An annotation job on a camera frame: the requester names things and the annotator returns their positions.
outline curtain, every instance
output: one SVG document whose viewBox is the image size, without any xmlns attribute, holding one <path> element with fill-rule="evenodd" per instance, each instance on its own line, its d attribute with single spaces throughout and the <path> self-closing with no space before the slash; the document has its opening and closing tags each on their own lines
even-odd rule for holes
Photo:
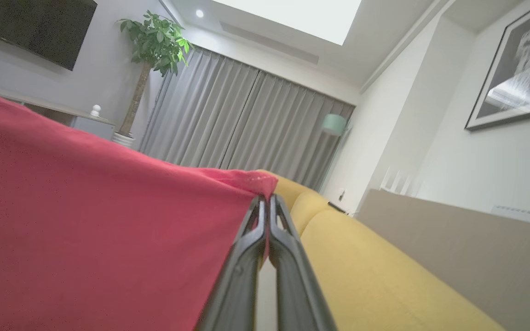
<svg viewBox="0 0 530 331">
<path fill-rule="evenodd" d="M 324 117 L 355 107 L 202 48 L 168 74 L 141 152 L 187 167 L 265 169 L 314 190 L 339 137 Z"/>
<path fill-rule="evenodd" d="M 221 168 L 259 70 L 210 51 L 191 51 L 189 66 L 168 74 L 141 152 L 187 167 Z"/>
<path fill-rule="evenodd" d="M 322 132 L 324 117 L 348 119 L 354 108 L 261 72 L 231 141 L 227 168 L 266 169 L 317 190 L 339 142 Z"/>
</svg>

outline ceiling vent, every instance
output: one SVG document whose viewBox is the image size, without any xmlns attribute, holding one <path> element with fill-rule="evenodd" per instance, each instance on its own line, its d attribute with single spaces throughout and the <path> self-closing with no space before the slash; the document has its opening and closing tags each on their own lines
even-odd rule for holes
<svg viewBox="0 0 530 331">
<path fill-rule="evenodd" d="M 234 27 L 234 25 L 230 25 L 222 21 L 220 21 L 220 25 L 222 26 L 222 29 L 229 34 L 257 42 L 258 44 L 273 48 L 276 51 L 291 55 L 293 57 L 303 59 L 309 63 L 318 64 L 319 58 L 317 55 L 305 52 L 303 50 L 298 50 L 297 48 L 286 45 L 282 42 L 278 42 L 276 40 L 267 38 L 266 36 L 258 35 L 254 32 L 250 32 L 239 27 Z"/>
</svg>

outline yellow sofa cushion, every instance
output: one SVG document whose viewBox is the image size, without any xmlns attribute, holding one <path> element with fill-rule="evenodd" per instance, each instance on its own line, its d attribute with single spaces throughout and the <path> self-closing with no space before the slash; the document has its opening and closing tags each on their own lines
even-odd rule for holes
<svg viewBox="0 0 530 331">
<path fill-rule="evenodd" d="M 269 172 L 267 170 L 259 170 L 259 171 L 267 172 L 268 174 L 272 174 L 277 177 L 278 182 L 277 182 L 277 186 L 275 187 L 274 193 L 277 195 L 281 195 L 284 202 L 286 203 L 286 206 L 288 207 L 288 210 L 292 210 L 292 207 L 294 206 L 294 202 L 296 202 L 296 199 L 298 199 L 299 195 L 302 194 L 303 192 L 316 193 L 315 190 L 307 188 L 306 186 L 300 185 L 296 182 L 292 182 L 291 180 L 287 178 L 283 178 L 282 176 L 274 174 L 273 172 Z"/>
<path fill-rule="evenodd" d="M 340 331 L 502 331 L 355 219 L 323 211 L 301 241 Z"/>
<path fill-rule="evenodd" d="M 334 209 L 328 205 L 328 200 L 322 197 L 322 195 L 314 191 L 307 191 L 300 194 L 290 212 L 298 234 L 301 235 L 304 232 L 308 222 L 316 214 L 325 210 Z"/>
</svg>

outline ceiling light panel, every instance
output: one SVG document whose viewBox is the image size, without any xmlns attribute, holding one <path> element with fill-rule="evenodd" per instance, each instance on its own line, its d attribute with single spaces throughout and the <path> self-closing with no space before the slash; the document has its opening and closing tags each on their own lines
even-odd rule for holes
<svg viewBox="0 0 530 331">
<path fill-rule="evenodd" d="M 212 0 L 343 45 L 361 0 Z"/>
</svg>

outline red cloth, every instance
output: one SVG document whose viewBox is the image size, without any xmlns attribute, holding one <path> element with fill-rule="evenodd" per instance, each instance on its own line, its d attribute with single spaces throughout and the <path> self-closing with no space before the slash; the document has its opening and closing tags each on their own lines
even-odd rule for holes
<svg viewBox="0 0 530 331">
<path fill-rule="evenodd" d="M 0 330 L 193 329 L 276 183 L 150 159 L 0 98 Z"/>
</svg>

